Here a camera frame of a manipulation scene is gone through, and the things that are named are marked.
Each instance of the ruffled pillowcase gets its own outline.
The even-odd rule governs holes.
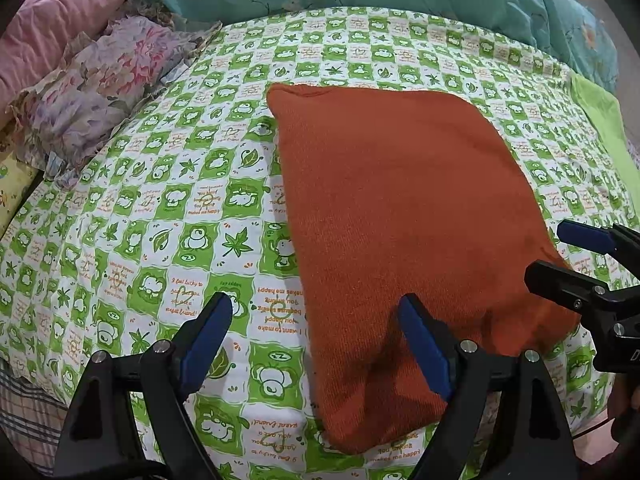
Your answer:
[[[5,132],[14,135],[18,160],[70,189],[145,92],[206,37],[143,16],[116,20],[97,41],[80,34],[59,67],[9,105]]]

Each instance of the yellow cloth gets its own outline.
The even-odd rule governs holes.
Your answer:
[[[0,237],[37,174],[38,170],[15,158],[12,145],[0,144]]]

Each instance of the orange towel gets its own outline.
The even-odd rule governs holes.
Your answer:
[[[437,420],[398,327],[415,292],[460,339],[546,351],[577,316],[529,294],[535,259],[562,265],[494,127],[441,92],[275,84],[287,214],[329,441],[358,453]]]

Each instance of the green and white bedsheet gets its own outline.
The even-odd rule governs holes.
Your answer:
[[[631,284],[610,258],[554,237],[564,218],[638,225],[596,131],[570,99],[566,66],[500,34],[424,14],[310,10],[225,27],[119,128],[75,190],[37,188],[0,242],[0,354],[69,402],[92,352],[136,353],[171,338],[220,290],[232,298],[234,320],[186,408],[223,477],[405,478],[433,426],[345,456],[314,418],[305,300],[265,101],[275,81],[430,89],[472,102],[529,179],[567,262],[613,287]],[[482,174],[469,182],[478,192],[491,185]],[[603,409],[611,386],[591,366],[593,354],[578,328],[546,361],[573,429]],[[134,413],[154,456],[137,397]],[[495,403],[486,418],[494,416]]]

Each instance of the plaid fabric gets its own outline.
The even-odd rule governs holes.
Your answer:
[[[0,359],[0,426],[15,449],[41,473],[51,475],[66,407]]]

